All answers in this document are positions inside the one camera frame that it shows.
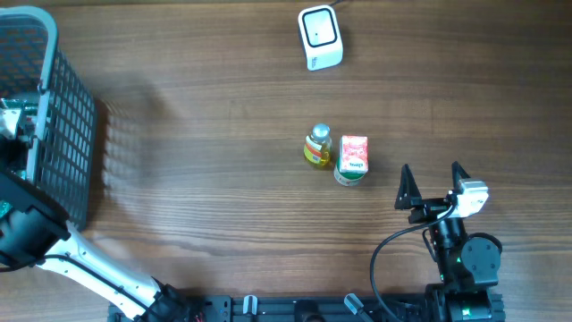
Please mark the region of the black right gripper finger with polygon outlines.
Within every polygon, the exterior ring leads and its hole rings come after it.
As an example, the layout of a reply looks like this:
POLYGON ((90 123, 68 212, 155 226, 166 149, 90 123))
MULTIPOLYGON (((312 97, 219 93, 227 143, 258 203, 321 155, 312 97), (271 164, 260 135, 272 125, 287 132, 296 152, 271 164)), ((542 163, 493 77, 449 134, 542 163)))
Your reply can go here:
POLYGON ((451 164, 451 174, 454 190, 460 189, 460 181, 462 179, 468 179, 470 177, 470 175, 465 171, 465 169, 460 165, 458 161, 455 161, 451 164))
POLYGON ((420 208, 422 196, 416 185, 415 178, 408 164, 401 167, 400 186, 394 203, 394 208, 406 210, 420 208))

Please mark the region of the red white juice carton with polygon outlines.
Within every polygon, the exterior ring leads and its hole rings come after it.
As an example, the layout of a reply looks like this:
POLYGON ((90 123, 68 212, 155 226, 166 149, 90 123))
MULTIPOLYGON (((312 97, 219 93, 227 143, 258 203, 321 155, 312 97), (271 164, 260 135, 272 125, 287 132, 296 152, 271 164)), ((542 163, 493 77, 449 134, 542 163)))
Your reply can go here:
POLYGON ((343 135, 340 140, 341 173, 366 174, 368 172, 368 137, 343 135))

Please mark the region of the yellow oil bottle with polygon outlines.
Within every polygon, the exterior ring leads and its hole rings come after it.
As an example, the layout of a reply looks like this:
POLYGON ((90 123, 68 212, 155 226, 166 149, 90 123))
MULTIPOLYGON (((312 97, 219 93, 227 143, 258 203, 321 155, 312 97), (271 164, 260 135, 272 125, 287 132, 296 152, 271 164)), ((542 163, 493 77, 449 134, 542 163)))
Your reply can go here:
POLYGON ((325 123, 316 124, 306 136, 303 154, 309 164, 326 167, 332 156, 332 138, 330 127, 325 123))

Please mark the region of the green 3M gloves package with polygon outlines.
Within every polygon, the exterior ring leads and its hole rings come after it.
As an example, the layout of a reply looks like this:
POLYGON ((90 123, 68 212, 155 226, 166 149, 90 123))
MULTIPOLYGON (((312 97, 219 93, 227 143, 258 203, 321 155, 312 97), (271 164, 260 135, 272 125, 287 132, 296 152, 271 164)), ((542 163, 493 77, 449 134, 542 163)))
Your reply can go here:
POLYGON ((27 99, 2 98, 2 108, 20 108, 22 113, 17 137, 14 140, 8 140, 1 135, 1 167, 5 167, 22 179, 26 179, 28 150, 31 148, 30 139, 35 134, 38 119, 38 102, 27 99))

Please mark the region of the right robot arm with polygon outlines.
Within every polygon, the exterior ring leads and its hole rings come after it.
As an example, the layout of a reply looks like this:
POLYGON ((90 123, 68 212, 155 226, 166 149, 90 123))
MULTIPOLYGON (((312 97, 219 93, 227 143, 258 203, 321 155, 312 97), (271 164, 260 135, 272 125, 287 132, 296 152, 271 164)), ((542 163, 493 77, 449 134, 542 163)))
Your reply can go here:
POLYGON ((453 188, 442 198, 424 199, 408 165, 401 168, 394 207, 408 210, 408 222, 423 227, 423 238, 441 282, 429 284, 425 296, 435 321, 504 321, 499 283, 502 244, 488 233, 467 233, 464 220, 477 214, 489 198, 485 182, 455 162, 453 188))

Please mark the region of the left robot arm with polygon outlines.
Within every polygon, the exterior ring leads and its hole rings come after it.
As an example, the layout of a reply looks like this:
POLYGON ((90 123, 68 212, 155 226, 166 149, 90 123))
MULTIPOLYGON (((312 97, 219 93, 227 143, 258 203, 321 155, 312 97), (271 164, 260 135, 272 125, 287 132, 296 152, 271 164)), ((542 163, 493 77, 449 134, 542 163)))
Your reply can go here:
POLYGON ((87 241, 67 212, 9 169, 16 143, 1 138, 1 271, 38 267, 84 285, 132 321, 191 321, 186 298, 154 277, 129 270, 87 241))

